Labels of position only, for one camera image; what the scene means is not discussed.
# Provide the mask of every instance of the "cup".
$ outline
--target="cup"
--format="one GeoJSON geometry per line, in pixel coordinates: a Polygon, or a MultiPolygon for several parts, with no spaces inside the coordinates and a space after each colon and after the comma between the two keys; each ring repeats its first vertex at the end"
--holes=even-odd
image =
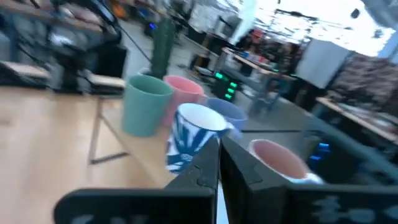
{"type": "Polygon", "coordinates": [[[174,89],[172,99],[162,120],[162,125],[170,127],[177,107],[182,103],[198,103],[203,98],[205,91],[200,85],[184,77],[167,75],[163,80],[174,89]]]}
{"type": "Polygon", "coordinates": [[[242,131],[248,120],[248,117],[241,108],[226,100],[209,98],[206,100],[205,106],[223,115],[224,118],[239,131],[242,131]]]}
{"type": "Polygon", "coordinates": [[[139,137],[151,137],[162,121],[173,89],[148,75],[134,75],[128,81],[123,99],[123,131],[139,137]]]}
{"type": "Polygon", "coordinates": [[[220,139],[234,126],[214,110],[196,103],[177,108],[167,144],[167,168],[179,174],[211,137],[220,139]]]}
{"type": "Polygon", "coordinates": [[[243,52],[243,58],[248,58],[249,55],[250,55],[250,52],[248,52],[248,51],[243,52]]]}
{"type": "Polygon", "coordinates": [[[294,184],[323,184],[308,166],[287,148],[265,139],[253,140],[248,151],[265,166],[294,184]]]}
{"type": "Polygon", "coordinates": [[[257,61],[259,63],[264,63],[265,58],[263,56],[257,56],[257,61]]]}

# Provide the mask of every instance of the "cable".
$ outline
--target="cable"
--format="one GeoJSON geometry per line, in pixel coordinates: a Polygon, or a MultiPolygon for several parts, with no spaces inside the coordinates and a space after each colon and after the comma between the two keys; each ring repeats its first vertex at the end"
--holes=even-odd
{"type": "Polygon", "coordinates": [[[122,27],[120,29],[127,35],[127,37],[131,40],[131,42],[138,48],[138,50],[143,54],[143,56],[150,62],[149,57],[144,53],[144,51],[138,46],[138,44],[132,39],[132,37],[125,31],[122,27]]]}

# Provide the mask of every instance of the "wooden table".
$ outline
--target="wooden table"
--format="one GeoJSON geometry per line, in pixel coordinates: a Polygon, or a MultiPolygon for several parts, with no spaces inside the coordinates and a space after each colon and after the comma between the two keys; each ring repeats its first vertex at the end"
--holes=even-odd
{"type": "Polygon", "coordinates": [[[121,128],[122,111],[121,108],[103,110],[103,103],[107,97],[100,97],[97,104],[97,114],[91,137],[89,163],[100,164],[119,157],[130,155],[140,162],[141,166],[148,173],[150,178],[156,183],[155,187],[163,188],[176,175],[171,174],[166,169],[166,147],[169,138],[170,128],[160,127],[155,136],[150,138],[139,138],[125,133],[121,128]],[[103,121],[107,128],[114,134],[119,141],[124,152],[110,156],[96,158],[96,143],[100,133],[100,122],[103,121]]]}
{"type": "Polygon", "coordinates": [[[294,77],[291,77],[288,75],[283,75],[283,74],[278,74],[276,72],[272,72],[272,71],[266,70],[264,68],[261,68],[258,64],[254,63],[248,59],[243,58],[242,56],[234,53],[231,49],[229,49],[227,47],[223,48],[223,52],[225,52],[228,55],[232,55],[234,58],[238,59],[240,62],[243,62],[246,65],[249,65],[253,69],[257,70],[261,74],[267,75],[268,77],[280,78],[280,79],[287,80],[287,81],[296,80],[296,78],[294,78],[294,77]]]}
{"type": "Polygon", "coordinates": [[[298,145],[305,145],[305,138],[313,134],[313,130],[319,130],[331,139],[338,141],[345,149],[363,160],[362,168],[366,172],[375,173],[381,172],[398,183],[398,167],[389,160],[398,153],[398,136],[380,126],[375,125],[374,117],[366,118],[363,114],[354,114],[341,106],[331,102],[327,98],[318,97],[317,105],[312,110],[312,116],[308,118],[308,123],[305,129],[302,130],[298,145]],[[334,111],[336,116],[331,121],[324,121],[321,115],[327,111],[334,111]],[[373,148],[361,144],[351,136],[345,134],[335,127],[340,122],[340,118],[348,118],[349,120],[360,125],[363,129],[370,132],[369,138],[373,135],[382,138],[382,144],[377,141],[378,148],[373,148]]]}
{"type": "MultiPolygon", "coordinates": [[[[88,166],[96,102],[97,96],[0,87],[0,223],[54,224],[54,205],[76,189],[160,187],[131,156],[88,166]]],[[[122,151],[105,129],[97,156],[122,151]]]]}
{"type": "Polygon", "coordinates": [[[358,114],[351,113],[350,111],[345,110],[342,107],[338,106],[337,104],[331,102],[328,98],[318,97],[317,102],[333,111],[336,111],[345,118],[354,121],[360,126],[372,131],[374,134],[377,134],[380,137],[383,137],[384,139],[398,145],[398,136],[396,134],[375,124],[374,122],[374,120],[376,119],[374,117],[375,114],[369,113],[369,116],[366,116],[366,118],[361,118],[358,114]]]}
{"type": "MultiPolygon", "coordinates": [[[[28,77],[39,77],[39,78],[47,78],[50,79],[51,75],[44,68],[32,65],[26,65],[22,63],[14,63],[14,62],[3,62],[0,63],[6,65],[10,69],[14,70],[20,75],[25,75],[28,77]]],[[[95,75],[91,74],[89,76],[90,81],[95,85],[108,85],[124,88],[124,80],[122,78],[115,77],[106,77],[103,75],[95,75]]]]}

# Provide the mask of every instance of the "blue light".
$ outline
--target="blue light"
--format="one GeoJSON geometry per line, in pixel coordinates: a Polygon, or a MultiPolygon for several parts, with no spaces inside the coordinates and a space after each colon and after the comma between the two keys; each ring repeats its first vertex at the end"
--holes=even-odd
{"type": "Polygon", "coordinates": [[[329,147],[329,144],[325,144],[325,143],[319,143],[318,145],[321,147],[329,147]]]}
{"type": "Polygon", "coordinates": [[[320,160],[321,157],[320,156],[310,156],[310,159],[320,160]]]}

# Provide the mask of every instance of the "pink cup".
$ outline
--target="pink cup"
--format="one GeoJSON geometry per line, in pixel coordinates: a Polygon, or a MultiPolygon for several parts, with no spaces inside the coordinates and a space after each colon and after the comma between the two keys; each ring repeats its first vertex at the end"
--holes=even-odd
{"type": "Polygon", "coordinates": [[[265,139],[249,143],[249,152],[265,166],[295,184],[322,184],[319,176],[313,174],[308,166],[285,147],[265,139]]]}
{"type": "Polygon", "coordinates": [[[173,97],[167,106],[162,125],[170,127],[177,107],[182,103],[199,103],[205,94],[203,88],[195,82],[176,75],[166,75],[163,81],[174,89],[173,97]]]}

